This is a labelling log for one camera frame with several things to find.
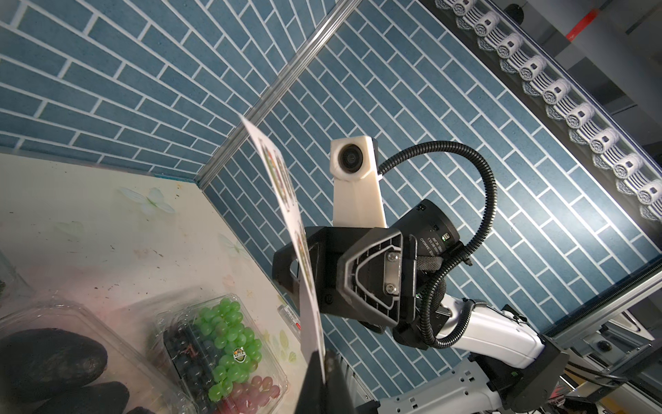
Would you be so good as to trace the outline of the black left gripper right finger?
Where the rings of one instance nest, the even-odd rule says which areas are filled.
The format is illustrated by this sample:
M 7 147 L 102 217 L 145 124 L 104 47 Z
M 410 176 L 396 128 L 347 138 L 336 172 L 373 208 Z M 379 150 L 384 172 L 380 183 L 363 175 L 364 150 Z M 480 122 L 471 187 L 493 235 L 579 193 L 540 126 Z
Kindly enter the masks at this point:
M 355 414 L 345 374 L 336 356 L 326 356 L 324 384 L 324 412 L 327 414 Z

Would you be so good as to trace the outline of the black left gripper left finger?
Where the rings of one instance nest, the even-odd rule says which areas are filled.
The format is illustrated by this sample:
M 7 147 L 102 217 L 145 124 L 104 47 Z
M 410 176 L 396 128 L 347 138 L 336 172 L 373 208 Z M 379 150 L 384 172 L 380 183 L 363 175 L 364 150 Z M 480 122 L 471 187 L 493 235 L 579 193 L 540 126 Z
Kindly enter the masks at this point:
M 295 414 L 323 414 L 325 412 L 324 358 L 316 350 L 311 354 Z

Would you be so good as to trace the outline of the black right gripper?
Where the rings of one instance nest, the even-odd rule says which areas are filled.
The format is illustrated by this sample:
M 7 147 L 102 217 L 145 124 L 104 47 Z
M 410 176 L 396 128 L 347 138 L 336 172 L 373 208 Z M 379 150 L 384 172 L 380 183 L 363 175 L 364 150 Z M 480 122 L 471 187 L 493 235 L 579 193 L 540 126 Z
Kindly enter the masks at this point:
M 320 312 L 382 328 L 415 319 L 417 240 L 396 228 L 307 227 Z

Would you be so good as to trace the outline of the white fruit sticker sheet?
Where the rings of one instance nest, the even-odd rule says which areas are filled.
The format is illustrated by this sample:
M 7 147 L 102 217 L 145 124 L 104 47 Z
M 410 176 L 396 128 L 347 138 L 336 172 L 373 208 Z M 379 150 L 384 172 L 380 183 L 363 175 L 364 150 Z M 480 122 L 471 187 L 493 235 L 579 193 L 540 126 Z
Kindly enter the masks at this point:
M 323 341 L 321 314 L 317 303 L 315 280 L 310 263 L 307 236 L 301 219 L 299 203 L 294 192 L 291 176 L 284 158 L 276 145 L 246 117 L 241 122 L 250 135 L 277 197 L 284 223 L 291 238 L 291 246 L 298 260 L 300 271 L 299 305 L 301 321 L 301 345 L 304 357 L 320 368 L 324 368 L 325 346 Z

